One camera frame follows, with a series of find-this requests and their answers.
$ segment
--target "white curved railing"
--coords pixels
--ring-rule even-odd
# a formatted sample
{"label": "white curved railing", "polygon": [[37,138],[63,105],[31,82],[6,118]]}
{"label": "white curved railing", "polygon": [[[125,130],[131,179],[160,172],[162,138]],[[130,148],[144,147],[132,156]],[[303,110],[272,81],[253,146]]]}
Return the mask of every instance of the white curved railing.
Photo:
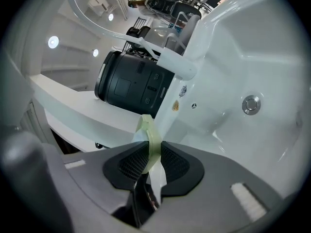
{"label": "white curved railing", "polygon": [[[197,71],[196,66],[193,65],[191,61],[186,59],[185,57],[179,55],[178,53],[168,49],[168,48],[162,48],[155,44],[152,44],[150,42],[147,42],[144,40],[144,38],[135,38],[129,35],[125,35],[122,33],[116,33],[110,30],[107,30],[90,19],[86,17],[86,15],[83,14],[83,12],[80,10],[76,0],[68,0],[69,5],[71,6],[71,9],[75,13],[75,15],[88,27],[92,28],[94,31],[98,32],[99,34],[107,35],[110,37],[114,37],[117,39],[122,39],[125,41],[130,41],[135,44],[142,45],[153,58],[158,60],[157,65],[160,67],[163,67],[179,77],[181,77],[183,80],[190,80],[192,79]],[[161,58],[157,56],[154,51],[157,51],[161,54]]]}

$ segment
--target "person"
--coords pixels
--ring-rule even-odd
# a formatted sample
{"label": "person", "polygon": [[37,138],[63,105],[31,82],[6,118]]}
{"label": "person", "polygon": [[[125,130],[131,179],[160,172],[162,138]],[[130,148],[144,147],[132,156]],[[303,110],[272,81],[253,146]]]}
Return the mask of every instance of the person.
{"label": "person", "polygon": [[[129,0],[128,6],[138,8],[144,16],[163,18],[170,23],[175,23],[176,19],[171,17],[171,10],[175,4],[174,0]],[[183,27],[183,22],[177,22],[177,25]]]}

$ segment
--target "ceiling light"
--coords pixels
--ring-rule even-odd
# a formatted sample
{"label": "ceiling light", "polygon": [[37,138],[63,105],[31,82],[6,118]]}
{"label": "ceiling light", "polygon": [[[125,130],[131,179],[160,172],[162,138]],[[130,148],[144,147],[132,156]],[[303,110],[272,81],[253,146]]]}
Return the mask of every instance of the ceiling light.
{"label": "ceiling light", "polygon": [[58,43],[59,43],[58,37],[55,36],[55,35],[52,36],[52,37],[49,39],[49,41],[48,41],[49,48],[50,48],[50,49],[56,48],[57,45],[58,45]]}
{"label": "ceiling light", "polygon": [[96,57],[97,55],[98,55],[98,49],[95,49],[95,50],[93,51],[93,56]]}
{"label": "ceiling light", "polygon": [[113,20],[113,14],[110,14],[108,19],[109,19],[109,21],[112,21]]}

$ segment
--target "black mesh grille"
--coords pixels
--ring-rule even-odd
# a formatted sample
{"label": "black mesh grille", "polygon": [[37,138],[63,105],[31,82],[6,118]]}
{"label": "black mesh grille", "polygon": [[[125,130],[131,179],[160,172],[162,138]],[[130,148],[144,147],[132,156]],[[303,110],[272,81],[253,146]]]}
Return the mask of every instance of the black mesh grille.
{"label": "black mesh grille", "polygon": [[126,177],[136,182],[148,164],[148,160],[149,147],[147,145],[120,160],[118,169]]}
{"label": "black mesh grille", "polygon": [[164,146],[162,146],[161,163],[165,170],[167,183],[184,176],[190,167],[186,159]]}

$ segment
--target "round button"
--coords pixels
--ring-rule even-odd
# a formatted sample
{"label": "round button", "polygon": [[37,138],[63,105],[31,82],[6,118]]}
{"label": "round button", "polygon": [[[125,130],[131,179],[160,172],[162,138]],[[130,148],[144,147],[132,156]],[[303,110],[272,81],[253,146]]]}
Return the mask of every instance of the round button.
{"label": "round button", "polygon": [[254,99],[250,99],[246,102],[246,108],[250,111],[255,110],[257,107],[257,102]]}

